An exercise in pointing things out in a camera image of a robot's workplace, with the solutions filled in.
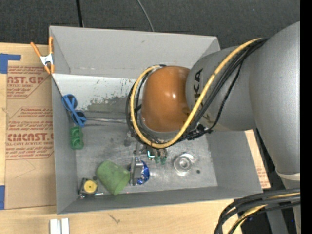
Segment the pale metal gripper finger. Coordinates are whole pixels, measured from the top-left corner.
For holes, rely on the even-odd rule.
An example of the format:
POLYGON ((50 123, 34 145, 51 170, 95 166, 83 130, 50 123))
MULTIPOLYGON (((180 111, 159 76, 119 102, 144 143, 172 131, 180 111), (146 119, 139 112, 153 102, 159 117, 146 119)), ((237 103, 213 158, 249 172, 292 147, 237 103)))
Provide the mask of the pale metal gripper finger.
POLYGON ((134 179, 135 181, 142 181, 143 175, 142 172, 144 171, 144 162, 141 160, 140 157, 135 157, 135 165, 134 165, 134 179))
POLYGON ((131 186, 137 185, 137 178, 136 178, 136 165, 132 164, 130 166, 130 184, 131 186))

